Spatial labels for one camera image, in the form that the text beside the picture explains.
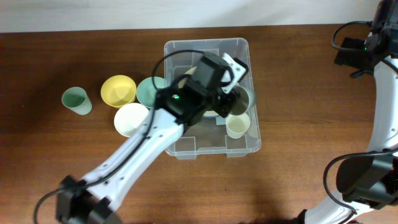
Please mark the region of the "green bowl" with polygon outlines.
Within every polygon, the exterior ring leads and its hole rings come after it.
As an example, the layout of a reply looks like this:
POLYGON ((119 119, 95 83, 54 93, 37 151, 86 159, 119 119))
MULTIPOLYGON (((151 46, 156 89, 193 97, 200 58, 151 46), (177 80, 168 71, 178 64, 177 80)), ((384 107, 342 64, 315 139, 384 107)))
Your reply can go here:
POLYGON ((141 81, 137 87, 137 100, 147 108, 152 108, 154 106, 155 96, 157 93, 152 82, 153 80, 158 89, 165 87, 165 80, 162 77, 146 78, 141 81))

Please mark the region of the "yellow bowl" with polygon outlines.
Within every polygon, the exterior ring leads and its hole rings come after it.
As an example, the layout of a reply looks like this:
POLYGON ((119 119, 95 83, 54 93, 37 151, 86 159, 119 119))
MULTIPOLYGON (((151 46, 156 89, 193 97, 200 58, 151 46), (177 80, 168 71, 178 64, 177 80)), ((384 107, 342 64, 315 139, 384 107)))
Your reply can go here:
POLYGON ((101 98, 109 106, 121 108, 136 100, 137 86, 134 80, 125 75, 108 78, 101 87, 101 98))

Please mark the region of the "green cup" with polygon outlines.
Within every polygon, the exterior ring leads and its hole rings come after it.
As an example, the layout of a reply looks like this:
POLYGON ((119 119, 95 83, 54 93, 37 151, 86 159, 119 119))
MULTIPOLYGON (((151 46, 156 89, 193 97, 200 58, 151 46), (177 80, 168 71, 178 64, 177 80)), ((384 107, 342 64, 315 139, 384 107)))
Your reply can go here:
POLYGON ((62 103, 78 115, 86 115, 93 108, 86 91, 77 86, 71 87, 63 93, 62 103))

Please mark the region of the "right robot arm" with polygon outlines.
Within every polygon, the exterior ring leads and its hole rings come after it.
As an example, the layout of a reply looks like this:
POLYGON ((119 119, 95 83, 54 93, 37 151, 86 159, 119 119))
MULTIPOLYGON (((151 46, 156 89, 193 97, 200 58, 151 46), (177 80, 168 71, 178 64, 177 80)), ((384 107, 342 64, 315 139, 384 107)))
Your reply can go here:
POLYGON ((352 223, 364 213, 397 205, 397 1, 382 0, 365 40, 345 38, 335 63, 376 81, 373 131, 366 152, 339 156, 323 173, 326 198, 295 223, 352 223))

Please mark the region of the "grey cup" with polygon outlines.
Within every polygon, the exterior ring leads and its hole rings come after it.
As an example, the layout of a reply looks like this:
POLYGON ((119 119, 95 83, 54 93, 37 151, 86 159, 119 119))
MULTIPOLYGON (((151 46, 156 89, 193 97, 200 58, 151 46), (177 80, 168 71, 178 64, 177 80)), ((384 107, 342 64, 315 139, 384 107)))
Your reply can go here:
POLYGON ((231 114, 241 115, 248 112, 256 104, 257 95, 254 90, 237 85, 233 90, 239 93, 239 97, 230 111, 231 114))

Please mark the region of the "white bowl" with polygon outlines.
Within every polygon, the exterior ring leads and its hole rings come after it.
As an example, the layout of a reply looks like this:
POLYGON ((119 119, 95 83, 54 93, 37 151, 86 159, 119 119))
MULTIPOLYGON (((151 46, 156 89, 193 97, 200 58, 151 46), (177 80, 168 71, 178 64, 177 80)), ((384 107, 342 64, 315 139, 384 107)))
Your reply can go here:
POLYGON ((126 104, 116 112, 114 127, 120 135, 130 137, 148 114, 149 110, 142 104, 126 104))

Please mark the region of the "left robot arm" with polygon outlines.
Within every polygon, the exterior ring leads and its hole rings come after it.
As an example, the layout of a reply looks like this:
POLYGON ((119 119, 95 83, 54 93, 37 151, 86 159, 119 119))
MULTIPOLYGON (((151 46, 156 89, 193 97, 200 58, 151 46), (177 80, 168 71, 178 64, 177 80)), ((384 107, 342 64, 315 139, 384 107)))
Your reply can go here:
POLYGON ((238 58, 203 52, 193 74, 157 90, 150 113, 114 154, 81 180, 66 177, 61 182, 57 221, 120 223, 116 211, 136 180, 205 112, 227 117, 240 97, 236 84, 248 70, 238 58))

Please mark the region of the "cream white plate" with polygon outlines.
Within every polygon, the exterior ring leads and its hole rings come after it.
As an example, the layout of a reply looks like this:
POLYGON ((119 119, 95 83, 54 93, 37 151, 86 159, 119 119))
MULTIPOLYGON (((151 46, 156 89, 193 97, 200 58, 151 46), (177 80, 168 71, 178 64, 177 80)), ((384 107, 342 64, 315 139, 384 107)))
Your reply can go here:
POLYGON ((179 81, 179 83, 178 83, 178 87, 179 87, 179 88, 183 88, 183 86, 184 86, 184 84, 186 83, 186 81, 188 80, 189 76, 190 76, 190 75, 193 75, 193 73, 195 72, 195 70, 196 70, 196 67, 193 67, 193 68, 189 69, 187 72, 185 72, 185 73, 183 74, 183 75, 184 75, 184 78, 181 79, 181 80, 179 81))

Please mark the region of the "cream white cup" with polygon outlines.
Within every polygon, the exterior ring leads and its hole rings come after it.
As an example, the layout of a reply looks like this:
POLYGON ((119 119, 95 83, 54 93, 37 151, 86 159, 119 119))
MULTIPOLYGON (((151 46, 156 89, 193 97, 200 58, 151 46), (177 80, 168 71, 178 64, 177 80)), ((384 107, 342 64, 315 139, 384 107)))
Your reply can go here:
POLYGON ((249 129, 251 120, 246 113, 241 115, 230 114, 226 118, 227 135, 233 139, 242 137, 249 129))

